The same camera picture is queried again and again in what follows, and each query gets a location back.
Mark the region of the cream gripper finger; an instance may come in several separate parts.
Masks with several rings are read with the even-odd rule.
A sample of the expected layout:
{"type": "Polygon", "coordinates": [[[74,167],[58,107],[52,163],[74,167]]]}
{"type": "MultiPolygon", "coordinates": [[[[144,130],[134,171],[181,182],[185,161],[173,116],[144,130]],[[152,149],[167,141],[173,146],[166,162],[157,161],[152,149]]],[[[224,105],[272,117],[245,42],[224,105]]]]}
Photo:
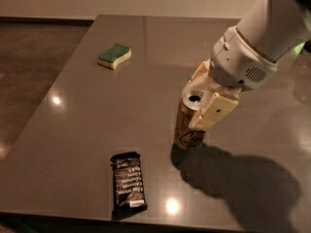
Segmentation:
{"type": "Polygon", "coordinates": [[[213,78],[209,71],[210,61],[203,61],[192,74],[183,89],[182,95],[187,95],[191,92],[199,92],[205,94],[210,91],[213,78]]]}
{"type": "Polygon", "coordinates": [[[230,114],[238,105],[239,100],[219,92],[214,92],[208,103],[194,113],[189,128],[197,131],[206,131],[216,122],[230,114]]]}

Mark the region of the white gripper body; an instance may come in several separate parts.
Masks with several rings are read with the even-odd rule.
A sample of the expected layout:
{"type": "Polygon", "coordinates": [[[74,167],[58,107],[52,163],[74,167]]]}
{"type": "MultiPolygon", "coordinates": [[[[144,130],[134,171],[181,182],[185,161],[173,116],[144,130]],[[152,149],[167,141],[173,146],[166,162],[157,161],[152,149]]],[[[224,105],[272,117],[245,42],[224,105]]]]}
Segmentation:
{"type": "Polygon", "coordinates": [[[209,70],[221,85],[247,91],[260,87],[277,66],[253,50],[233,26],[213,46],[209,70]]]}

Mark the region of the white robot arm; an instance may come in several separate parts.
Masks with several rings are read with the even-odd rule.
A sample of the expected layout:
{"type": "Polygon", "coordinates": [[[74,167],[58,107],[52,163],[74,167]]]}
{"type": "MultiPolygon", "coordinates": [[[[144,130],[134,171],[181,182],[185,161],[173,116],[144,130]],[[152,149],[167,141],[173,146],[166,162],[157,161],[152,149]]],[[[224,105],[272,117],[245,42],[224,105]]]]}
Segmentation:
{"type": "Polygon", "coordinates": [[[183,93],[201,94],[189,122],[205,131],[236,108],[239,95],[260,87],[279,60],[310,40],[311,0],[258,0],[213,46],[183,93]]]}

